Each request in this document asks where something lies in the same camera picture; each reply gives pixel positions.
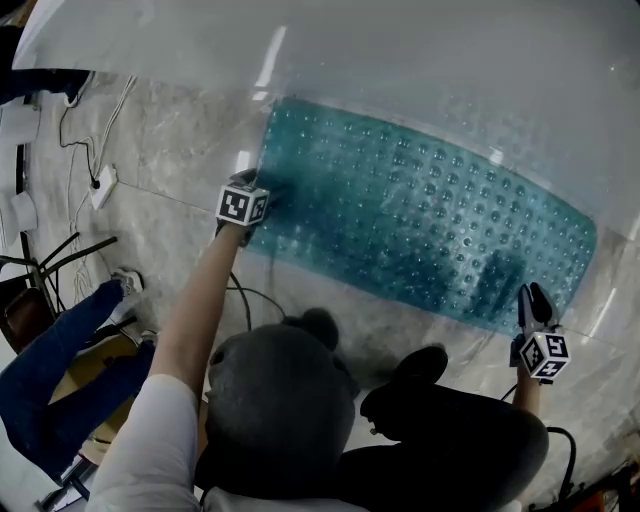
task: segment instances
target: black chair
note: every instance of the black chair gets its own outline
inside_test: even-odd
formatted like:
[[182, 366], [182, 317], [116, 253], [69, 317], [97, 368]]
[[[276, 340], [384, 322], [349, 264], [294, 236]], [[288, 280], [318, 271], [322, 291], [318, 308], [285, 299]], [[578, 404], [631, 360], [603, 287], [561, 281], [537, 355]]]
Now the black chair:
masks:
[[[69, 237], [41, 263], [38, 263], [35, 259], [0, 255], [0, 270], [4, 265], [8, 264], [23, 265], [27, 268], [25, 275], [0, 282], [0, 311], [3, 312], [0, 317], [0, 330], [17, 354], [51, 327], [58, 315], [65, 311], [66, 308], [58, 292], [59, 270], [73, 261], [84, 258], [118, 241], [117, 237], [108, 238], [103, 242], [66, 256], [49, 266], [52, 260], [79, 236], [79, 233], [75, 233]], [[55, 303], [46, 283], [49, 283], [53, 290]], [[135, 320], [135, 317], [133, 317], [118, 325], [99, 329], [93, 338], [87, 342], [87, 348], [99, 343], [108, 336], [117, 334], [122, 327], [133, 323]]]

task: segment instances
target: power strip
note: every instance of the power strip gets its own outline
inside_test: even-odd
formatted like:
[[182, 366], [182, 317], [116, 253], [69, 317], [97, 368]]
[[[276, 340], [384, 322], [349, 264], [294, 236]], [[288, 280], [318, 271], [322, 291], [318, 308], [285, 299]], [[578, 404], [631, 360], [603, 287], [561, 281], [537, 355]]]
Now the power strip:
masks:
[[93, 204], [94, 210], [99, 210], [102, 208], [104, 203], [109, 199], [109, 195], [115, 188], [118, 183], [118, 175], [116, 173], [115, 167], [110, 165], [105, 165], [98, 177], [98, 182], [100, 183], [100, 188], [91, 190], [91, 204]]

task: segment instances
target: blue jeans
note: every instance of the blue jeans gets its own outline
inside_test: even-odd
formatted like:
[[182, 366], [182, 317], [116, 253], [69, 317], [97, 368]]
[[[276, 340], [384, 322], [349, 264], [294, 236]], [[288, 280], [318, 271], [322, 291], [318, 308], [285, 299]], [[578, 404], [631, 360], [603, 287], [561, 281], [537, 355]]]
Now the blue jeans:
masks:
[[0, 374], [0, 418], [13, 447], [57, 480], [82, 443], [145, 381], [154, 347], [116, 358], [84, 388], [49, 405], [77, 352], [122, 301], [118, 281], [66, 311]]

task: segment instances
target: rubber suction mat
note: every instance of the rubber suction mat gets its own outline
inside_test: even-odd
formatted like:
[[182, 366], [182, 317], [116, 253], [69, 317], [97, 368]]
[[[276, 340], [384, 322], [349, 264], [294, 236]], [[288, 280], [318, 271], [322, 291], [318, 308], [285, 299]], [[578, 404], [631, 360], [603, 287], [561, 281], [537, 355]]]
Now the rubber suction mat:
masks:
[[588, 217], [485, 158], [296, 99], [275, 105], [259, 167], [287, 191], [251, 249], [509, 335], [520, 285], [563, 313], [596, 246]]

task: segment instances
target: black wire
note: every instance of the black wire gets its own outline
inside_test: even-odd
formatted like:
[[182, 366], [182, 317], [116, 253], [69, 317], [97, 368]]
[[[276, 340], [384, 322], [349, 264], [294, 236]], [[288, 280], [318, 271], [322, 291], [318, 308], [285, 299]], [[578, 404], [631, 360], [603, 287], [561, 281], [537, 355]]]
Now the black wire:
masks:
[[547, 432], [554, 434], [561, 434], [569, 440], [571, 452], [569, 453], [569, 463], [567, 464], [567, 471], [562, 479], [562, 485], [560, 486], [560, 501], [564, 500], [571, 494], [571, 477], [573, 476], [573, 468], [576, 465], [576, 440], [573, 436], [563, 428], [560, 427], [547, 427]]
[[[271, 302], [271, 304], [273, 304], [275, 307], [277, 307], [280, 310], [280, 313], [282, 314], [282, 318], [286, 318], [287, 314], [284, 312], [284, 309], [282, 308], [282, 306], [280, 304], [278, 304], [275, 300], [273, 300], [271, 297], [269, 297], [268, 295], [265, 295], [262, 292], [259, 292], [258, 290], [254, 290], [253, 288], [242, 288], [245, 292], [250, 292], [250, 293], [255, 293], [256, 295], [259, 295], [260, 297], [262, 297], [264, 300], [268, 300], [269, 302]], [[240, 291], [239, 288], [236, 288], [234, 286], [231, 286], [229, 288], [227, 288], [227, 290], [231, 291], [231, 290], [238, 290]]]
[[513, 387], [509, 391], [507, 391], [507, 393], [500, 399], [500, 401], [504, 402], [507, 397], [516, 390], [517, 386], [517, 384], [514, 384]]
[[240, 285], [240, 281], [238, 278], [231, 272], [231, 280], [233, 284], [236, 285], [238, 291], [240, 292], [240, 296], [242, 297], [242, 302], [244, 302], [245, 315], [247, 317], [247, 331], [251, 330], [251, 308], [249, 307], [249, 301], [247, 300], [247, 295], [244, 293], [244, 288]]
[[60, 125], [58, 126], [58, 143], [60, 144], [60, 147], [62, 149], [70, 148], [73, 146], [84, 146], [84, 149], [87, 152], [87, 169], [89, 170], [89, 179], [91, 180], [91, 186], [95, 189], [98, 189], [100, 188], [100, 182], [98, 182], [98, 180], [96, 180], [93, 177], [93, 171], [91, 170], [91, 157], [89, 156], [89, 144], [87, 144], [86, 142], [80, 142], [80, 141], [68, 142], [68, 143], [62, 142], [62, 123], [64, 122], [65, 117], [67, 117], [69, 110], [73, 108], [75, 107], [67, 107], [66, 110], [64, 111], [64, 114], [62, 114], [62, 117], [60, 118]]

